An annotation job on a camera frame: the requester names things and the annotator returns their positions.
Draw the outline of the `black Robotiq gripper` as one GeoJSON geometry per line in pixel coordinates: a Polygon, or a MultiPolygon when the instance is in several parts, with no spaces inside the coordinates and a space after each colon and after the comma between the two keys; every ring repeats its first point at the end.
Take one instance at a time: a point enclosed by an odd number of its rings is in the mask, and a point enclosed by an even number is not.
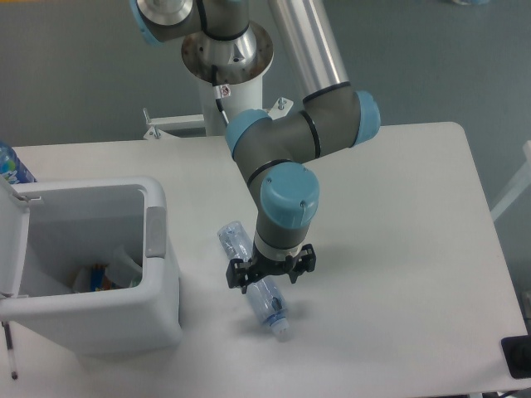
{"type": "Polygon", "coordinates": [[[304,273],[311,273],[316,266],[316,254],[312,244],[303,245],[297,256],[286,255],[282,260],[272,260],[262,254],[253,245],[251,260],[234,258],[229,261],[226,271],[227,284],[230,289],[239,289],[246,294],[251,284],[269,275],[289,276],[295,284],[304,273]]]}

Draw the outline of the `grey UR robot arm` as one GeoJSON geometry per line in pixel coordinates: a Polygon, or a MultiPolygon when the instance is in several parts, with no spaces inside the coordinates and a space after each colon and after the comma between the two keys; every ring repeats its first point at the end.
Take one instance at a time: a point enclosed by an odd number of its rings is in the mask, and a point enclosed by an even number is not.
{"type": "Polygon", "coordinates": [[[353,91],[320,1],[272,1],[303,101],[300,112],[274,119],[262,108],[231,101],[239,84],[272,62],[270,36],[249,16],[246,1],[132,1],[144,40],[159,45],[181,39],[188,70],[207,84],[204,103],[221,130],[257,208],[249,260],[227,267],[230,288],[246,290],[269,275],[296,281],[314,270],[305,242],[318,209],[319,183],[306,163],[373,138],[380,128],[374,98],[353,91]]]}

